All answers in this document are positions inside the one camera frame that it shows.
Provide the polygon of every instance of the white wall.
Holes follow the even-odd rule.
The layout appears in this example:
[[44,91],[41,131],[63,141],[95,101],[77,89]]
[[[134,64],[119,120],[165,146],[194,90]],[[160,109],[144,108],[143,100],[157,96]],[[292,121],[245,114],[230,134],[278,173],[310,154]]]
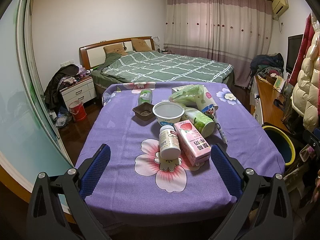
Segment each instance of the white wall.
[[303,34],[306,27],[306,19],[311,9],[305,0],[288,0],[289,9],[280,16],[279,22],[283,23],[280,33],[279,23],[273,21],[271,44],[268,54],[281,53],[284,59],[284,66],[287,62],[288,37]]
[[33,49],[45,90],[60,64],[79,47],[138,36],[164,39],[165,0],[34,0]]

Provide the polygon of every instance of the pink curtain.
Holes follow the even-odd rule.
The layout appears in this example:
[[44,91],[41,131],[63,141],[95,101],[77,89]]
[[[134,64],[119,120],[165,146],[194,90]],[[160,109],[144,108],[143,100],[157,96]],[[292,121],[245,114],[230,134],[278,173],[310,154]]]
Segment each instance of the pink curtain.
[[235,84],[247,87],[250,62],[270,46],[269,0],[167,0],[164,47],[234,66]]

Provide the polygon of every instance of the green plaid duvet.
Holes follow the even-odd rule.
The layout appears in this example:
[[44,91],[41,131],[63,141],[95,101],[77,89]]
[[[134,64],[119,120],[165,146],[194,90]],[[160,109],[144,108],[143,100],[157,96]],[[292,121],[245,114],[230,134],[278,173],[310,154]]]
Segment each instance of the green plaid duvet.
[[130,82],[199,81],[218,82],[233,71],[233,66],[201,57],[162,54],[155,51],[123,56],[102,70],[110,77]]

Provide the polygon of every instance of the trash can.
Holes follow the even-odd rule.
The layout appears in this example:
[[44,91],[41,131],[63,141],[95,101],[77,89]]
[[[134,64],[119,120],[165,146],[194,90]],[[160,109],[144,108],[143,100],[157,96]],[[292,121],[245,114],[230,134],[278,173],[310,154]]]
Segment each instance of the trash can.
[[75,122],[80,122],[87,117],[87,114],[83,107],[83,102],[76,100],[69,105],[69,111],[72,114]]
[[267,125],[262,128],[282,155],[285,166],[291,165],[296,157],[296,152],[290,138],[274,126]]

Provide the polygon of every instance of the black jacket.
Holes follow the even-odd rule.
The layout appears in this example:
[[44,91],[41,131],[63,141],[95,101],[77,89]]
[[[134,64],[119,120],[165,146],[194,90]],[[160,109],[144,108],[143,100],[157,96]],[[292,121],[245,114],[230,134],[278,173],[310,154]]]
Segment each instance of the black jacket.
[[60,68],[50,80],[45,92],[45,103],[47,104],[49,110],[56,110],[58,111],[60,106],[63,104],[62,96],[58,91],[58,85],[64,76],[75,76],[79,72],[79,67],[70,64],[66,67]]

